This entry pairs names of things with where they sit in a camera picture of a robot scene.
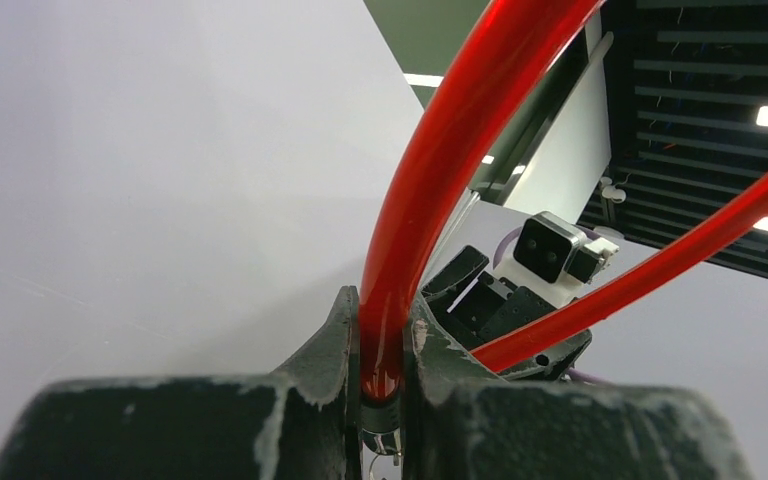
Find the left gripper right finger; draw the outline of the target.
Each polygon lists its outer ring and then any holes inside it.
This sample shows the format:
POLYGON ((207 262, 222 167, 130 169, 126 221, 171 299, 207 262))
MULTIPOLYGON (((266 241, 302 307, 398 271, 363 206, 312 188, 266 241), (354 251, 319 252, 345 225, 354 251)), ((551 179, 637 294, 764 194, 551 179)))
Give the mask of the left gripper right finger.
POLYGON ((404 339, 406 479, 748 479, 726 419, 680 388, 501 379, 417 299, 404 339))

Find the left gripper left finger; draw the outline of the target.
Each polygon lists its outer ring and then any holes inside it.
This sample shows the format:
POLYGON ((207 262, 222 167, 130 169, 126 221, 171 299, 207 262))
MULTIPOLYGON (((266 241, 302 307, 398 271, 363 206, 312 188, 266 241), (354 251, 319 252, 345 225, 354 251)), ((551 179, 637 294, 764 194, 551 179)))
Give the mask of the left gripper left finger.
POLYGON ((357 479, 358 293, 267 374, 57 382, 25 407, 0 479, 357 479))

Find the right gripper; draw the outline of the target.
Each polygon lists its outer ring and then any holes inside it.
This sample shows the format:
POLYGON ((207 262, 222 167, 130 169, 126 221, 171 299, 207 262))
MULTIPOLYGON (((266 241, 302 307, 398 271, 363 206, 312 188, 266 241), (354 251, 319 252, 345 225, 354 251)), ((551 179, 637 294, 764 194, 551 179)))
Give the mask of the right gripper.
MULTIPOLYGON (((487 272, 489 263, 486 255, 467 245, 420 289, 437 322, 468 351, 556 309, 532 289, 487 272)), ((591 342, 592 333, 584 330, 500 376, 508 381, 558 381, 591 342)))

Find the red cable lock keys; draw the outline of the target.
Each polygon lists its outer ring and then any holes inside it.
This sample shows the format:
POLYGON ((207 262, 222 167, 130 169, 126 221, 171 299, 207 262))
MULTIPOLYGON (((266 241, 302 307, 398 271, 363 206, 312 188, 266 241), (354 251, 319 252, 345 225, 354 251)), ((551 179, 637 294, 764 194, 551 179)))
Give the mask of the red cable lock keys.
POLYGON ((384 455, 374 453, 365 467, 368 480, 393 480, 402 478, 402 455, 384 455))

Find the red cable lock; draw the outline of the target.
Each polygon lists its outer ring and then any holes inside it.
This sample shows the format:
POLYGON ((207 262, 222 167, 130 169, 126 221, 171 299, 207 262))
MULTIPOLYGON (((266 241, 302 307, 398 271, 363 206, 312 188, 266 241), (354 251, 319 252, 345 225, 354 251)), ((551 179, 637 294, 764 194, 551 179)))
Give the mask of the red cable lock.
MULTIPOLYGON (((360 384, 375 403, 403 380, 402 332, 443 226, 481 159, 596 1, 492 1, 421 117, 384 199, 358 314, 360 384)), ((598 290, 474 351, 501 372, 648 295, 768 216, 768 173, 710 218, 598 290)))

